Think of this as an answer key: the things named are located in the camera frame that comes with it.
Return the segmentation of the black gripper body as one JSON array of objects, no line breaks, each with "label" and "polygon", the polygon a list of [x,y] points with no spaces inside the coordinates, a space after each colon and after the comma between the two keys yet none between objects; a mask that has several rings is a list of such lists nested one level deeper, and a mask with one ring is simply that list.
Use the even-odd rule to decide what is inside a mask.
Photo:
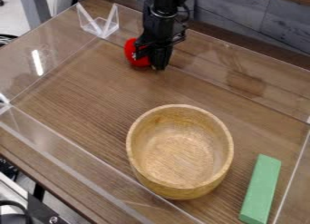
[{"label": "black gripper body", "polygon": [[188,17],[178,19],[180,8],[188,10],[188,0],[146,0],[143,4],[143,33],[137,45],[151,45],[153,52],[182,42],[186,38]]}]

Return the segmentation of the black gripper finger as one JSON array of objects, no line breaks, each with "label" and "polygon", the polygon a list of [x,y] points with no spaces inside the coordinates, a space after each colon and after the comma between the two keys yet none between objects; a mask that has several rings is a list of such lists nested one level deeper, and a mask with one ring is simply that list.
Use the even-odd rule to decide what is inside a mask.
[{"label": "black gripper finger", "polygon": [[174,48],[171,46],[157,48],[154,50],[153,56],[151,56],[151,65],[158,71],[162,71],[166,68],[170,62],[173,50]]},{"label": "black gripper finger", "polygon": [[150,60],[151,53],[153,53],[151,45],[137,45],[135,46],[135,59],[137,60]]}]

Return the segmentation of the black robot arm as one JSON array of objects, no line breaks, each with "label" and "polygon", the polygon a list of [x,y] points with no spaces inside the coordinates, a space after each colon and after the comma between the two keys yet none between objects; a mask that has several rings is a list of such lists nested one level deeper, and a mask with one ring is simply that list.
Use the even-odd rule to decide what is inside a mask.
[{"label": "black robot arm", "polygon": [[134,59],[147,57],[150,65],[163,70],[169,65],[174,46],[186,40],[189,17],[178,18],[178,8],[190,15],[188,0],[146,0],[143,5],[143,33],[137,38]]}]

